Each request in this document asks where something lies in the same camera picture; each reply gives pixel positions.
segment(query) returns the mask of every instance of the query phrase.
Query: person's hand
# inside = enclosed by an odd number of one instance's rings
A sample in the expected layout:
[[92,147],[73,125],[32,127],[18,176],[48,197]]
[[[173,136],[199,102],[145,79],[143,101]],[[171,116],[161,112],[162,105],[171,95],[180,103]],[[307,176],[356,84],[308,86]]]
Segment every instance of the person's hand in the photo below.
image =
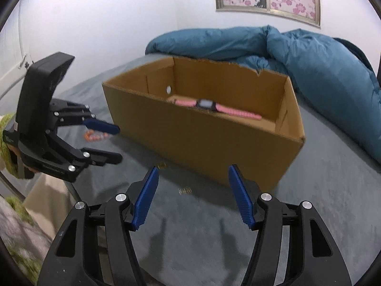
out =
[[[16,156],[20,157],[20,150],[17,147],[14,147],[12,145],[8,145],[8,148],[9,148],[10,151],[13,151]],[[37,171],[35,169],[32,169],[30,167],[27,167],[26,165],[24,165],[24,167],[28,168],[29,171],[31,171],[33,173],[39,173],[39,171]]]

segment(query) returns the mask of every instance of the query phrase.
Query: teal blanket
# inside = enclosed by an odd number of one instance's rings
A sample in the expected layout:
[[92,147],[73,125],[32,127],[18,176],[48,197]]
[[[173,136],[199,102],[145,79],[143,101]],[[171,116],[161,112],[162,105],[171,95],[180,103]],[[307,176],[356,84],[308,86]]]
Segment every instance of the teal blanket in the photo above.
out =
[[317,112],[381,163],[377,77],[368,63],[329,36],[302,29],[280,33],[272,26],[186,29],[155,38],[145,53],[236,62],[287,74]]

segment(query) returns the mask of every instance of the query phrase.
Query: silver screw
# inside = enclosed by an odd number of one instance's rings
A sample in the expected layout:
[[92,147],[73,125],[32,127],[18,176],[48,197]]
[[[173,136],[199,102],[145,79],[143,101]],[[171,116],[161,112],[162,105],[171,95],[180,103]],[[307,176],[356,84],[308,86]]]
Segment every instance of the silver screw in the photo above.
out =
[[312,204],[310,203],[310,202],[308,202],[308,201],[304,201],[303,203],[302,203],[302,205],[303,205],[303,207],[305,208],[305,209],[311,209],[312,208]]
[[84,202],[80,201],[80,202],[77,202],[74,206],[77,210],[81,210],[85,207],[85,204]]
[[123,202],[124,200],[127,199],[127,196],[125,194],[118,194],[116,197],[115,197],[115,200],[118,201],[118,202]]
[[261,198],[263,201],[270,201],[272,199],[272,196],[270,194],[261,194]]

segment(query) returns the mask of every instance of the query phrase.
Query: cardboard box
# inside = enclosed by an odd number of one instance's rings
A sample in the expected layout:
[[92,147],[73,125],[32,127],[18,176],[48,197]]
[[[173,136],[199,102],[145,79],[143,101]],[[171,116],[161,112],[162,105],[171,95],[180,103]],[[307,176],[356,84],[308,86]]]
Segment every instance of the cardboard box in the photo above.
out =
[[[228,167],[236,163],[246,178],[270,191],[305,142],[290,78],[269,70],[258,74],[238,64],[167,57],[110,79],[103,90],[123,136],[225,185]],[[187,97],[262,119],[169,102]]]

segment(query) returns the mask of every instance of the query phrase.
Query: blue gripper pad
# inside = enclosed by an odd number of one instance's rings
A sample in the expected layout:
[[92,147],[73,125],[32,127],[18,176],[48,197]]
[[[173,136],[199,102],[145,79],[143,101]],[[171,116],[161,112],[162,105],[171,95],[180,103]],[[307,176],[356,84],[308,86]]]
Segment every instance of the blue gripper pad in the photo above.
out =
[[234,197],[236,198],[239,212],[241,213],[242,221],[252,228],[255,225],[253,216],[253,203],[243,185],[243,182],[237,173],[234,166],[229,167],[229,184],[232,188]]
[[119,134],[120,128],[112,123],[104,122],[98,119],[86,119],[83,124],[88,128],[100,132],[106,132],[108,134]]
[[131,222],[134,231],[138,230],[139,227],[144,224],[152,203],[152,199],[154,198],[157,185],[159,185],[159,170],[154,167],[135,202],[134,218]]

